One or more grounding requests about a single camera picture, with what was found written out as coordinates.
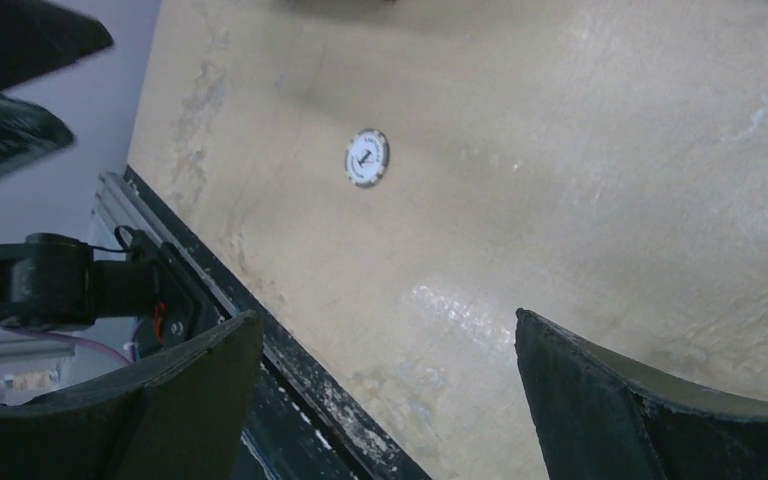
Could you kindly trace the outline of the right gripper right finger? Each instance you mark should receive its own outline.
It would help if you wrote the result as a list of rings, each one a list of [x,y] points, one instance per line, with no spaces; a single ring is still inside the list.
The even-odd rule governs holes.
[[[516,312],[515,350],[553,479],[768,479],[768,402],[699,385]]]

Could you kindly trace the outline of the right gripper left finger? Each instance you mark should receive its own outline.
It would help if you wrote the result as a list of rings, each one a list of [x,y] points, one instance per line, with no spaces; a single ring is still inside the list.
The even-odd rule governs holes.
[[[0,479],[228,479],[263,351],[246,312],[148,359],[0,404]]]

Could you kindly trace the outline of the white poker chip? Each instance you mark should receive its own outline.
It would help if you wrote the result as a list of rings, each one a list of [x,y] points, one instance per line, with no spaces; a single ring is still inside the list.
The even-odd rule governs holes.
[[[385,176],[389,159],[386,135],[377,129],[361,130],[350,140],[345,152],[347,178],[358,188],[371,188]]]

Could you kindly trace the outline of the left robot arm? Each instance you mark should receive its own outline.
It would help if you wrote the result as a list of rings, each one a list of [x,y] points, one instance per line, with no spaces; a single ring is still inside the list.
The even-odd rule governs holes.
[[[84,241],[122,170],[160,5],[0,1],[0,327],[50,336],[150,308],[145,267]]]

